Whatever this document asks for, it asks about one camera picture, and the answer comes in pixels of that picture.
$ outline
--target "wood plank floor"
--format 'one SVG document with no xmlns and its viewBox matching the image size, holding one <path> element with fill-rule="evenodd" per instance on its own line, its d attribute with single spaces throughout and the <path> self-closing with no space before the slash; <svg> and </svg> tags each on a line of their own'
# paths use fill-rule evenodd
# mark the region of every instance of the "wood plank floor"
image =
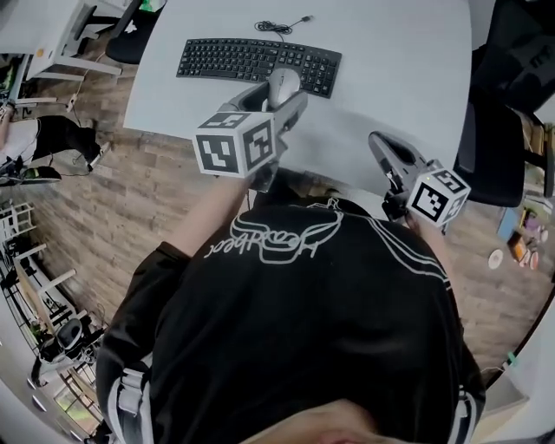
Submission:
<svg viewBox="0 0 555 444">
<path fill-rule="evenodd" d="M 105 38 L 94 42 L 86 57 L 94 60 L 103 44 Z M 135 72 L 128 66 L 119 78 L 90 72 L 83 83 L 77 115 L 98 120 L 100 143 L 114 144 L 101 166 L 87 177 L 65 177 L 54 186 L 2 191 L 36 206 L 39 228 L 33 236 L 48 244 L 45 265 L 53 275 L 75 268 L 77 275 L 65 290 L 81 307 L 100 316 L 105 312 L 107 320 L 123 299 L 135 267 L 212 182 L 199 173 L 189 140 L 122 128 Z M 77 88 L 75 82 L 40 81 L 39 93 L 67 102 Z M 33 112 L 42 114 L 65 112 L 60 105 Z M 83 173 L 73 165 L 75 157 L 58 155 L 54 166 L 61 173 Z M 490 271 L 487 257 L 504 248 L 495 234 L 500 217 L 499 208 L 469 204 L 447 236 L 463 287 L 457 302 L 465 338 L 483 369 L 500 366 L 518 346 L 552 288 L 555 269 L 552 229 L 538 271 L 519 268 L 506 248 L 505 262 Z"/>
</svg>

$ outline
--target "hand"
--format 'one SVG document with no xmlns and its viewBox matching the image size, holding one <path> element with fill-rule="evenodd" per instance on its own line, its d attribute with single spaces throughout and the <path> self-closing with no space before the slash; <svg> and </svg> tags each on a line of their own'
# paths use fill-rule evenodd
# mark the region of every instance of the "hand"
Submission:
<svg viewBox="0 0 555 444">
<path fill-rule="evenodd" d="M 3 108 L 4 108 L 4 117 L 6 119 L 11 119 L 16 113 L 16 109 L 13 107 L 13 105 L 11 105 L 11 103 L 5 104 Z"/>
</svg>

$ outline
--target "keyboard key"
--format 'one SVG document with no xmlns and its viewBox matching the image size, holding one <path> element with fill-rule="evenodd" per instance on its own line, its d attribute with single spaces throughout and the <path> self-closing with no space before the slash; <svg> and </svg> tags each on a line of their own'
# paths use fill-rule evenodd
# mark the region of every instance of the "keyboard key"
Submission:
<svg viewBox="0 0 555 444">
<path fill-rule="evenodd" d="M 254 69 L 254 73 L 256 73 L 256 74 L 270 75 L 270 74 L 271 74 L 271 69 L 267 69 L 267 68 L 255 68 L 255 69 Z"/>
</svg>

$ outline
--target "white logo on shirt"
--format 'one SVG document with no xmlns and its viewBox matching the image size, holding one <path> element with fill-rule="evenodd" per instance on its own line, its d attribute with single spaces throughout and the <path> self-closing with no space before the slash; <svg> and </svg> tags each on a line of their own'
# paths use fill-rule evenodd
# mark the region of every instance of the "white logo on shirt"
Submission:
<svg viewBox="0 0 555 444">
<path fill-rule="evenodd" d="M 228 253 L 233 249 L 243 254 L 244 251 L 250 251 L 253 245 L 258 247 L 258 256 L 263 264 L 291 264 L 304 250 L 309 250 L 310 258 L 314 258 L 318 246 L 333 238 L 341 227 L 343 213 L 330 212 L 331 215 L 335 220 L 311 225 L 300 234 L 272 230 L 266 224 L 247 222 L 237 216 L 229 228 L 230 238 L 210 245 L 205 258 L 213 253 Z"/>
</svg>

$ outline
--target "wooden floor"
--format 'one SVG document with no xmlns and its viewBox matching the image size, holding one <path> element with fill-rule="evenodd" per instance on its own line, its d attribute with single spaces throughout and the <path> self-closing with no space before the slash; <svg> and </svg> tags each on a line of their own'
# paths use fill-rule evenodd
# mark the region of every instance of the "wooden floor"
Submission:
<svg viewBox="0 0 555 444">
<path fill-rule="evenodd" d="M 86 57 L 94 60 L 101 52 L 102 39 Z M 48 270 L 60 274 L 75 268 L 77 275 L 65 290 L 81 307 L 105 313 L 107 320 L 135 267 L 212 182 L 199 173 L 189 140 L 122 128 L 135 72 L 125 66 L 117 79 L 90 72 L 83 83 L 75 106 L 78 117 L 98 120 L 100 142 L 114 143 L 101 166 L 87 177 L 65 177 L 54 186 L 2 191 L 36 206 L 39 228 L 33 233 L 48 244 Z M 67 102 L 77 88 L 75 82 L 41 81 L 40 95 Z M 33 112 L 41 114 L 65 113 L 62 106 L 51 105 Z M 83 173 L 72 164 L 75 157 L 58 155 L 54 166 L 61 173 Z M 490 271 L 487 257 L 504 248 L 495 234 L 499 222 L 500 209 L 470 204 L 447 236 L 464 289 L 457 302 L 465 337 L 483 369 L 500 366 L 518 346 L 552 288 L 555 269 L 552 229 L 539 271 L 519 268 L 506 249 L 505 262 Z"/>
</svg>

